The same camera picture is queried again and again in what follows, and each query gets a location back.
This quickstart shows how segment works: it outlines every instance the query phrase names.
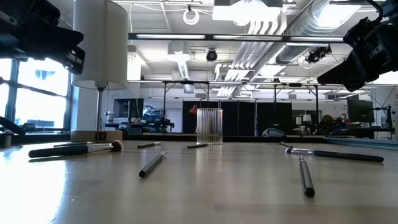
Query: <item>wooden table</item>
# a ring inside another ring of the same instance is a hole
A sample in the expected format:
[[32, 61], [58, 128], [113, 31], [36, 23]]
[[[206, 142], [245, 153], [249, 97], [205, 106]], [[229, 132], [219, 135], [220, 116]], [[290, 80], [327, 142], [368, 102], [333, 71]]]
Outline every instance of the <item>wooden table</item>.
[[[0, 151], [0, 223], [397, 223], [398, 152], [293, 144], [385, 157], [383, 164], [307, 156], [316, 195], [303, 194], [298, 156], [276, 143], [187, 149], [163, 142], [122, 153], [30, 161]], [[138, 172], [160, 151], [146, 179]]]

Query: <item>glass cylinder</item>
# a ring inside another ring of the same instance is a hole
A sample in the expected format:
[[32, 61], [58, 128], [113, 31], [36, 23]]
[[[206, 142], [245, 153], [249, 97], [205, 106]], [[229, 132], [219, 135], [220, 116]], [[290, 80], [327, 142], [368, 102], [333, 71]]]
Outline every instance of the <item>glass cylinder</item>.
[[198, 109], [197, 143], [223, 143], [223, 109]]

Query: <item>camera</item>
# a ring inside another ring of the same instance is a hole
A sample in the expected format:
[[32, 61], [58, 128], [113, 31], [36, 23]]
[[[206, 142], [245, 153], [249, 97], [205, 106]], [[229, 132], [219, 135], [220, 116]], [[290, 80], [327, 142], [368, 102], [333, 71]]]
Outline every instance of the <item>camera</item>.
[[215, 49], [210, 49], [207, 53], [206, 59], [208, 62], [214, 62], [217, 60], [217, 53]]

